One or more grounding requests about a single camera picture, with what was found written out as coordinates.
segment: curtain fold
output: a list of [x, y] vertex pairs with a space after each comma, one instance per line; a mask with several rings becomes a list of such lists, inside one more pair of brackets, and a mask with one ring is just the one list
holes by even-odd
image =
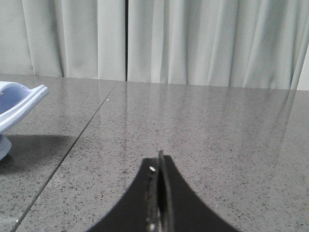
[[[124, 81], [125, 0], [0, 0], [0, 73]], [[309, 89], [308, 0], [128, 0], [128, 81]]]

